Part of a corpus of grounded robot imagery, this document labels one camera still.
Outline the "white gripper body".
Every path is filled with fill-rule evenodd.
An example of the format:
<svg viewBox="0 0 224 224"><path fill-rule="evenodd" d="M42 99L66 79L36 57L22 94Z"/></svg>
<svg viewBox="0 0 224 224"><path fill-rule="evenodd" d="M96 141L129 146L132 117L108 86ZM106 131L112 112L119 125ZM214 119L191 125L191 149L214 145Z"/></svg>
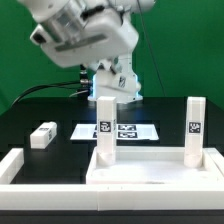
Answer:
<svg viewBox="0 0 224 224"><path fill-rule="evenodd" d="M55 64L66 68L132 53L138 38L130 21L109 8L89 18L79 41L49 40L41 49Z"/></svg>

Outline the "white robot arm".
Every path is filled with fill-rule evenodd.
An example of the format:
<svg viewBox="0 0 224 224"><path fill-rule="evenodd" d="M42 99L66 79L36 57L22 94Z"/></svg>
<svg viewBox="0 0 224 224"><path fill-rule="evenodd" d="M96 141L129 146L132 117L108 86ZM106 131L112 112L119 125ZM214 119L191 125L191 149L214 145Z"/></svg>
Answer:
<svg viewBox="0 0 224 224"><path fill-rule="evenodd" d="M95 72L92 93L120 104L140 101L132 69L139 34L130 15L150 10L156 0L17 0L37 23L30 40L62 68L83 65Z"/></svg>

